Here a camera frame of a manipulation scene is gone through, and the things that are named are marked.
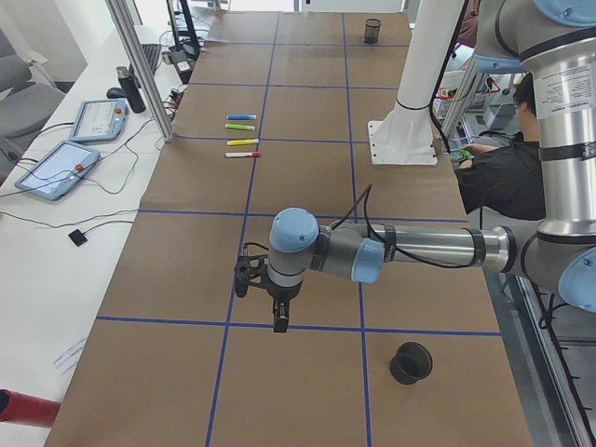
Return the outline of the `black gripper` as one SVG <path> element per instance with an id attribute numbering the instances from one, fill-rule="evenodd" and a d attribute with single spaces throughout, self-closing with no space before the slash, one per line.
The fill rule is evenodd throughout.
<path id="1" fill-rule="evenodd" d="M 298 282 L 292 286 L 280 286 L 273 280 L 270 280 L 268 286 L 268 294 L 273 299 L 273 331 L 286 332 L 288 330 L 289 317 L 287 313 L 290 312 L 290 301 L 296 297 L 302 288 L 302 282 Z M 281 306 L 285 305 L 286 312 L 279 314 Z"/>

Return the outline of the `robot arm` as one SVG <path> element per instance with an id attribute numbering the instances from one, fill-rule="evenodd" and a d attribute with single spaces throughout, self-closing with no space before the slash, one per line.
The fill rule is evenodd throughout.
<path id="1" fill-rule="evenodd" d="M 408 258 L 445 268 L 513 272 L 595 308 L 595 5 L 591 1 L 486 1 L 476 55 L 493 70 L 514 62 L 534 79 L 545 219 L 534 232 L 497 226 L 443 230 L 337 223 L 303 209 L 280 212 L 263 283 L 274 329 L 285 332 L 290 302 L 312 269 L 375 282 L 382 265 Z"/>

